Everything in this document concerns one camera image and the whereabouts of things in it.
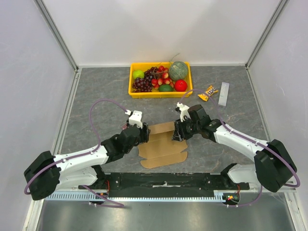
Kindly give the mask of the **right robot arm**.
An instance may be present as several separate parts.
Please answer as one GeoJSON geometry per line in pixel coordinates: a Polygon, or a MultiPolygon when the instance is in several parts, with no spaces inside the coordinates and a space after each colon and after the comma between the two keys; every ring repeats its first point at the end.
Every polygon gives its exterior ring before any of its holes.
{"type": "Polygon", "coordinates": [[[186,141],[199,134],[253,161],[251,165],[232,164],[227,167],[227,173],[220,177],[223,188],[229,190],[238,183],[259,183],[276,193],[283,186],[289,187],[291,178],[298,178],[297,168],[281,141],[259,140],[241,133],[221,119],[211,119],[200,104],[188,107],[177,103],[176,111],[180,117],[174,122],[174,141],[186,141]]]}

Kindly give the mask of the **brown cardboard box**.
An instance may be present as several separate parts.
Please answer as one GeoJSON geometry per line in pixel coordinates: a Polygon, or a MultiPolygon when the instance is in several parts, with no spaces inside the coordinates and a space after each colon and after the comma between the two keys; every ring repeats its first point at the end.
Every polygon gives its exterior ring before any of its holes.
{"type": "Polygon", "coordinates": [[[186,160],[188,145],[185,141],[173,141],[174,123],[167,122],[149,126],[147,143],[138,146],[140,164],[147,169],[181,163],[186,160]]]}

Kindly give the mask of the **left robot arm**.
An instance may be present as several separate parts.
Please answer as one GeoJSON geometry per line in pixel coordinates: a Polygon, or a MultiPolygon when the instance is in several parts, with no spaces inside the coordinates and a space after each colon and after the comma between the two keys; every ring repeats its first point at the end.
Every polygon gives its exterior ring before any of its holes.
{"type": "Polygon", "coordinates": [[[24,171],[24,193],[37,201],[71,187],[101,189],[106,182],[101,165],[123,158],[133,147],[147,143],[149,135],[149,126],[143,122],[141,127],[127,125],[119,134],[86,150],[58,155],[42,152],[24,171]]]}

